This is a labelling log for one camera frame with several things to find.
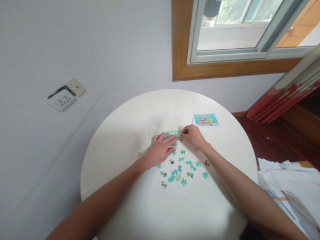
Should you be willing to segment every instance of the paper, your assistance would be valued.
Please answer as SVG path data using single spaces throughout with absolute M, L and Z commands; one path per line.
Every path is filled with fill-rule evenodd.
M 199 128 L 218 128 L 220 127 L 214 113 L 192 114 L 193 124 Z

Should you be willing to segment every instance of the red curtain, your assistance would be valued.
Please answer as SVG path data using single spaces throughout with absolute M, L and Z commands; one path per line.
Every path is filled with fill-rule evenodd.
M 255 122 L 271 123 L 289 108 L 320 86 L 320 77 L 286 83 L 281 80 L 263 95 L 247 112 L 246 117 Z

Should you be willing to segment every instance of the wall socket panel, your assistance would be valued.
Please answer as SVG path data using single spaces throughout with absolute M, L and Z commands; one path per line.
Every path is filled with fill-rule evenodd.
M 77 99 L 66 89 L 61 90 L 52 97 L 46 100 L 51 107 L 57 109 L 59 112 L 64 112 Z

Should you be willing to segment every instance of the wrist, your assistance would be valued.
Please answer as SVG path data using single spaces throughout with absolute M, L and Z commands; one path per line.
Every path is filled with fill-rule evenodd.
M 138 158 L 138 160 L 136 160 L 135 163 L 133 164 L 133 167 L 137 172 L 140 172 L 140 173 L 144 173 L 146 170 L 148 170 L 148 166 L 146 164 L 144 156 Z
M 207 150 L 207 149 L 210 149 L 210 148 L 213 148 L 213 147 L 212 147 L 211 144 L 208 143 L 207 141 L 204 142 L 203 144 L 201 144 L 201 145 L 198 147 L 198 149 L 199 149 L 201 152 L 203 152 L 203 151 L 205 151 L 205 150 Z

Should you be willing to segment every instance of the finger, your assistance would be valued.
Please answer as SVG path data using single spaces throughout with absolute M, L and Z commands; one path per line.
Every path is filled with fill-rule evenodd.
M 159 136 L 160 134 L 153 137 L 152 144 L 154 144 L 158 140 Z
M 187 134 L 181 133 L 180 136 L 181 136 L 182 138 L 185 138 L 185 137 L 187 136 Z
M 166 152 L 166 154 L 164 155 L 165 158 L 167 158 L 170 154 L 172 154 L 173 152 L 175 152 L 176 149 L 175 148 L 169 148 Z
M 189 132 L 189 128 L 190 128 L 190 126 L 192 126 L 192 125 L 193 125 L 193 124 L 188 125 L 188 126 L 185 126 L 185 127 L 184 127 L 184 129 L 182 130 L 182 133 L 187 134 L 187 133 Z
M 163 139 L 165 136 L 168 136 L 168 135 L 169 135 L 169 133 L 162 133 L 162 134 L 160 134 L 160 135 L 159 135 L 159 138 L 157 139 L 157 142 L 161 142 L 162 139 Z
M 169 148 L 170 146 L 172 146 L 174 144 L 174 142 L 177 140 L 177 138 L 174 138 L 172 140 L 170 140 L 169 142 L 167 142 L 164 146 L 166 148 Z
M 163 142 L 163 144 L 166 144 L 167 142 L 171 141 L 172 139 L 175 139 L 175 141 L 176 141 L 177 140 L 177 135 L 172 135 L 170 137 L 167 137 L 162 142 Z

